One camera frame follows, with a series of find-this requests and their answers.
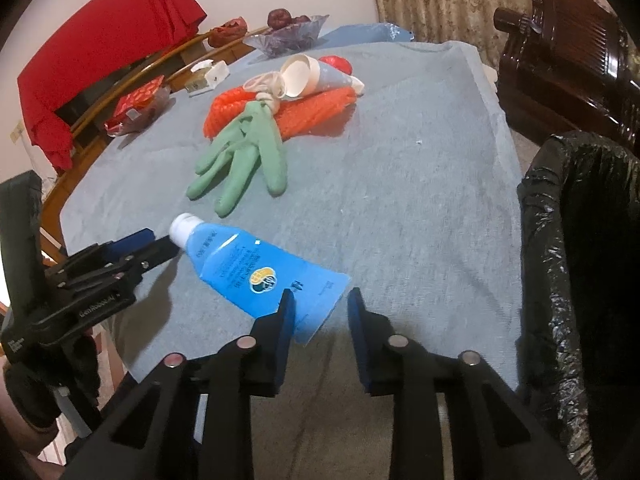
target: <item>red cloth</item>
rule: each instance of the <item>red cloth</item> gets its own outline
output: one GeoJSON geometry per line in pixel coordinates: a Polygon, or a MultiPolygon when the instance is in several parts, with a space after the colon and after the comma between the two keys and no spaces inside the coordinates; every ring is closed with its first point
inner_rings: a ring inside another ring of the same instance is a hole
{"type": "Polygon", "coordinates": [[[193,37],[206,16],[196,0],[91,0],[18,76],[31,143],[54,167],[71,168],[71,130],[55,110],[114,70],[193,37]]]}

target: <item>blue squeeze tube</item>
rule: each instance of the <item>blue squeeze tube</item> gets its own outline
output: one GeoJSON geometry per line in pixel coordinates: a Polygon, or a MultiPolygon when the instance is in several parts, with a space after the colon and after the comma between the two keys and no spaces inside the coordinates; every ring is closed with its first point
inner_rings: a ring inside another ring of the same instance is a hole
{"type": "Polygon", "coordinates": [[[207,224],[183,213],[169,237],[184,249],[200,279],[247,314],[277,311],[285,288],[296,298],[293,338],[307,344],[334,309],[350,281],[236,227],[207,224]]]}

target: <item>black trash bag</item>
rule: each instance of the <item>black trash bag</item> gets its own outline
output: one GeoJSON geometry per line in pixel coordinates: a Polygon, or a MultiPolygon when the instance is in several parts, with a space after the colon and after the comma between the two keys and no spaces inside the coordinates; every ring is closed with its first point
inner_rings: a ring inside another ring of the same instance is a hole
{"type": "Polygon", "coordinates": [[[522,208],[521,394],[583,479],[640,478],[640,160],[552,136],[522,208]]]}

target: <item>red round object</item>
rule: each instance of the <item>red round object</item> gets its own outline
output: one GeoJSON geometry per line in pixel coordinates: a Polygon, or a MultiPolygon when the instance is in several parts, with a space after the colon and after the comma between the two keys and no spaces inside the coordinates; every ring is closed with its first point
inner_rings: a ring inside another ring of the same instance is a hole
{"type": "Polygon", "coordinates": [[[337,68],[340,72],[344,72],[346,75],[353,73],[353,67],[346,59],[340,56],[322,56],[318,61],[327,63],[334,68],[337,68]]]}

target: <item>orange knitted fabric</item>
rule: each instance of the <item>orange knitted fabric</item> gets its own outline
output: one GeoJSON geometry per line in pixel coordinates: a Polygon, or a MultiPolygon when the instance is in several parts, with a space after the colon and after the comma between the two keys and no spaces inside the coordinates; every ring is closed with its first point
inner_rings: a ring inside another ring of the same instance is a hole
{"type": "MultiPolygon", "coordinates": [[[[212,139],[255,98],[254,92],[246,92],[242,87],[223,92],[211,103],[204,123],[204,136],[212,139]]],[[[353,88],[338,88],[312,95],[297,101],[282,101],[275,119],[282,140],[305,134],[318,124],[341,113],[356,102],[353,88]]]]}

